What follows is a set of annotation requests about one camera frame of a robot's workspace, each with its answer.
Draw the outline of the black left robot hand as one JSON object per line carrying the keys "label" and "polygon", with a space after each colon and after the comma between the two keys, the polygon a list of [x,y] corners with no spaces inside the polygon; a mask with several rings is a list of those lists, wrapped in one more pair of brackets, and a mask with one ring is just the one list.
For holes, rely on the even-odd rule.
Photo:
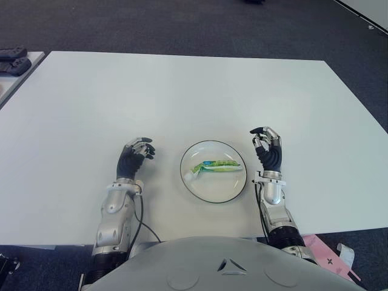
{"label": "black left robot hand", "polygon": [[122,149],[116,166],[117,179],[135,179],[137,171],[145,159],[153,159],[155,148],[151,145],[153,140],[140,137],[128,142]]}

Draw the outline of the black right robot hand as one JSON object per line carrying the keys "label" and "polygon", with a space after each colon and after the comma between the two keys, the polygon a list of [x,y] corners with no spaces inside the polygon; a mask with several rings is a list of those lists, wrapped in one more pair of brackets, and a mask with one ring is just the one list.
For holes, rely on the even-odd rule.
{"label": "black right robot hand", "polygon": [[256,155],[264,171],[281,172],[281,137],[270,127],[257,127],[250,131]]}

